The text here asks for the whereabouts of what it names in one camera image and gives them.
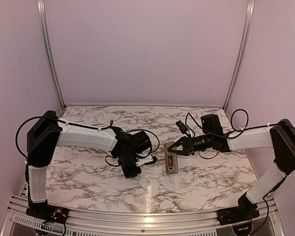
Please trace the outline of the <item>grey remote control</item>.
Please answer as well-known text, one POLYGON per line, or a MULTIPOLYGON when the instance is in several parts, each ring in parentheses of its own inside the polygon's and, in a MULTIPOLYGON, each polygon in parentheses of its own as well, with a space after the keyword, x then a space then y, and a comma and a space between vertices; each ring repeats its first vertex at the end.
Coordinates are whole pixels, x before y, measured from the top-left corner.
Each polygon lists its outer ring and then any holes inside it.
POLYGON ((177 161, 177 154, 173 152, 169 152, 168 148, 174 142, 166 142, 164 144, 164 155, 165 155, 165 170, 166 174, 172 175, 178 173, 178 161, 177 161))

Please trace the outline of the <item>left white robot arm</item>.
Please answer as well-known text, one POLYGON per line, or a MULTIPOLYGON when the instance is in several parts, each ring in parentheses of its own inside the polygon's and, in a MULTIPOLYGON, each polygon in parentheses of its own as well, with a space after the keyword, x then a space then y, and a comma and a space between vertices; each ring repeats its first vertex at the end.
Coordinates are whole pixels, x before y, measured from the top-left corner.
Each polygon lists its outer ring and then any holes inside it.
POLYGON ((27 133, 29 202, 33 211, 42 219, 52 215, 52 207, 47 204, 46 175, 56 147, 75 146, 108 151, 118 160, 126 178, 141 173, 140 166, 154 164, 152 154, 142 156, 152 150, 152 143, 145 131, 136 134, 124 132, 120 127, 88 126, 71 123, 57 118, 54 111, 47 111, 27 133))

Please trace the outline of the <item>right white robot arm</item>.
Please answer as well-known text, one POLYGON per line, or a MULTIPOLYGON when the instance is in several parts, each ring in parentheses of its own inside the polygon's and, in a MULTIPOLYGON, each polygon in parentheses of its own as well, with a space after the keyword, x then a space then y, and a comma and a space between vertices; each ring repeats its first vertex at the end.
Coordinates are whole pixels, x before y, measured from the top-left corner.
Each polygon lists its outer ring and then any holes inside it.
POLYGON ((219 116, 216 114, 201 117, 203 135, 192 137, 187 125, 176 122, 183 137, 167 147, 167 151, 189 156, 197 151, 212 148, 217 152, 231 152, 239 149, 272 148, 275 159, 271 167, 238 200, 234 216, 244 220, 253 212, 253 205, 275 191, 295 170, 295 127, 288 119, 275 124, 223 132, 219 116))

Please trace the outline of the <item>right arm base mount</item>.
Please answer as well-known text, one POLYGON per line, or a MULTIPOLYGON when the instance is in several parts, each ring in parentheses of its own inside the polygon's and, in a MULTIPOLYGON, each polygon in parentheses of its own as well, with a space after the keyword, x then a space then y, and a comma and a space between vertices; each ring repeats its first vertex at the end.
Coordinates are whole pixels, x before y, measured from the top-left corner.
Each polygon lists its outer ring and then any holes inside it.
POLYGON ((228 225, 242 221, 249 221, 260 216, 256 207, 249 211, 240 210, 238 206, 224 208, 217 211, 217 220, 220 225, 228 225))

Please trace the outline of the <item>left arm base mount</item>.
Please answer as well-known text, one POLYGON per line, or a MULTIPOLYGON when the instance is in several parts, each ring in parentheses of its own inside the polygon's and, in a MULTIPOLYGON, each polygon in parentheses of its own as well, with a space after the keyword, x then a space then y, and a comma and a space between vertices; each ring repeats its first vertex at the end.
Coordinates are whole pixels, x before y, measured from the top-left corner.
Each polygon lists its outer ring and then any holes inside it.
POLYGON ((68 209, 64 207, 48 205, 47 207, 32 209, 27 208, 26 215, 44 220, 64 224, 67 221, 68 209))

